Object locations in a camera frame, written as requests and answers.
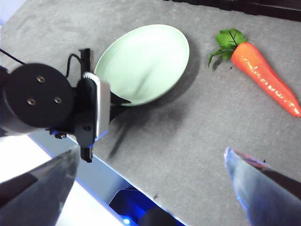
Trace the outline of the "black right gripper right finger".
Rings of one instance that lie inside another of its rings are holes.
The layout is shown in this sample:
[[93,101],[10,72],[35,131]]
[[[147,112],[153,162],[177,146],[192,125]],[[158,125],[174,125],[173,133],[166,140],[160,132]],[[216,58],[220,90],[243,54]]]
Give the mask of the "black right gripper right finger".
[[237,200],[252,226],[299,226],[301,183],[267,163],[228,147],[224,162]]

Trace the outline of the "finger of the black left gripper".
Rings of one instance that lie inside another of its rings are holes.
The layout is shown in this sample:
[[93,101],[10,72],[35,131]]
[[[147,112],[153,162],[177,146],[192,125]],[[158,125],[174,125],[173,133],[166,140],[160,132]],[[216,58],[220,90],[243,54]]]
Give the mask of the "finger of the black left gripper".
[[110,122],[126,110],[125,106],[114,105],[110,107]]
[[123,105],[123,104],[131,104],[132,103],[130,100],[123,99],[114,93],[110,93],[110,97],[111,97],[110,103],[112,105]]

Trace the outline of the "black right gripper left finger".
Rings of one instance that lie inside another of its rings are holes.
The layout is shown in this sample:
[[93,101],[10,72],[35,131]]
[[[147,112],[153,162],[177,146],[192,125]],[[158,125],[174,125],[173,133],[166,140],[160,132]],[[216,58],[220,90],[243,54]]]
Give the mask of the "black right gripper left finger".
[[54,226],[74,184],[77,149],[0,184],[2,226]]

